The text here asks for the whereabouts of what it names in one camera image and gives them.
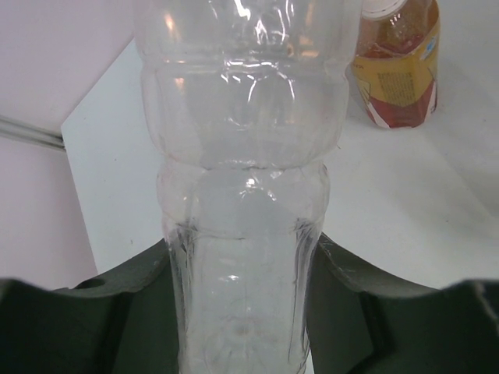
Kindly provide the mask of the clear plastic bottle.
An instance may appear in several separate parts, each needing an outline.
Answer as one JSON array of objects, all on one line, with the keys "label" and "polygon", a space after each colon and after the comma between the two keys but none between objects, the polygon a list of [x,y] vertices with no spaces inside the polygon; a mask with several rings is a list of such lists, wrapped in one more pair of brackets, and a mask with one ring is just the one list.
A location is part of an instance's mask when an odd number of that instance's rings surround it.
[{"label": "clear plastic bottle", "polygon": [[359,1],[135,1],[182,373],[302,373]]}]

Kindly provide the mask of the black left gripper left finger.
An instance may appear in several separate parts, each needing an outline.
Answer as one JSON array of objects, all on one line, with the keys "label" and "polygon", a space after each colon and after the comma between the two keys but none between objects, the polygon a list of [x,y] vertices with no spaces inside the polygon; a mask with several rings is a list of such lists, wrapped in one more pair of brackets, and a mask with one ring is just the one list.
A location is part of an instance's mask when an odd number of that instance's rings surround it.
[{"label": "black left gripper left finger", "polygon": [[178,353],[163,241],[75,288],[1,281],[3,373],[177,373]]}]

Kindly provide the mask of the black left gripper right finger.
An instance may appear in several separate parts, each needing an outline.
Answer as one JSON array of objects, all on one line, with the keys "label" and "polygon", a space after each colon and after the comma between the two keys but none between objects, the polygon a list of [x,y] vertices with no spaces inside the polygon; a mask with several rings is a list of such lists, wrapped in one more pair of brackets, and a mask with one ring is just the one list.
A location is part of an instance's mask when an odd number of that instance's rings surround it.
[{"label": "black left gripper right finger", "polygon": [[495,373],[498,283],[396,277],[322,236],[307,326],[317,373]]}]

